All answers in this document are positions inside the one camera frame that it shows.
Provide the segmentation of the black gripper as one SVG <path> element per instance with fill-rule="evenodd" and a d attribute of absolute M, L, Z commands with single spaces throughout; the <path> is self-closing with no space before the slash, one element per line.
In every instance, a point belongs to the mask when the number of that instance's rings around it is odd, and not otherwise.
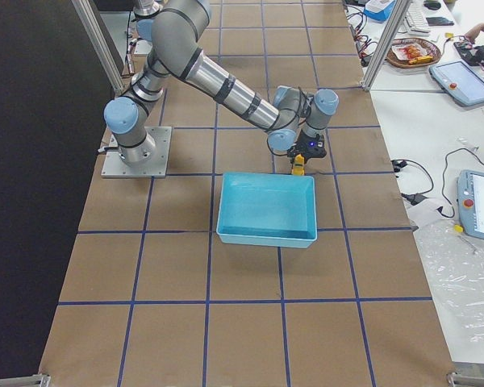
<path fill-rule="evenodd" d="M 287 156 L 293 166 L 301 165 L 301 156 L 304 159 L 304 165 L 307 165 L 309 159 L 321 159 L 326 155 L 324 135 L 315 134 L 310 137 L 304 131 L 300 131 L 292 147 L 287 150 Z"/>

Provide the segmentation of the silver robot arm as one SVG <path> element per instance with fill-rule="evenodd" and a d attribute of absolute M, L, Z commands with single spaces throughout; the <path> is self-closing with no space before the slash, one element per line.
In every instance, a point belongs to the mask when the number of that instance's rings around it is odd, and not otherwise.
<path fill-rule="evenodd" d="M 161 11 L 162 5 L 155 0 L 134 0 L 133 12 L 136 18 L 136 30 L 142 40 L 152 41 L 152 23 Z"/>
<path fill-rule="evenodd" d="M 324 130 L 336 113 L 339 98 L 330 89 L 306 94 L 279 86 L 272 102 L 264 100 L 233 74 L 211 60 L 199 39 L 211 20 L 207 1 L 138 1 L 134 12 L 144 28 L 140 35 L 152 43 L 143 70 L 104 110 L 119 159 L 128 166 L 152 159 L 156 141 L 144 124 L 173 76 L 225 106 L 233 114 L 263 130 L 268 148 L 283 151 L 290 160 L 321 159 L 327 155 Z"/>

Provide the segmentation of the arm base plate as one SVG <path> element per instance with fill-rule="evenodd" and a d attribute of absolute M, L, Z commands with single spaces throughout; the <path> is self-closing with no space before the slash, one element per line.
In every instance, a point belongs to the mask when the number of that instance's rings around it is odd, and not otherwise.
<path fill-rule="evenodd" d="M 104 178 L 165 178 L 169 161 L 172 127 L 146 127 L 144 142 L 122 148 L 111 135 L 101 175 Z"/>

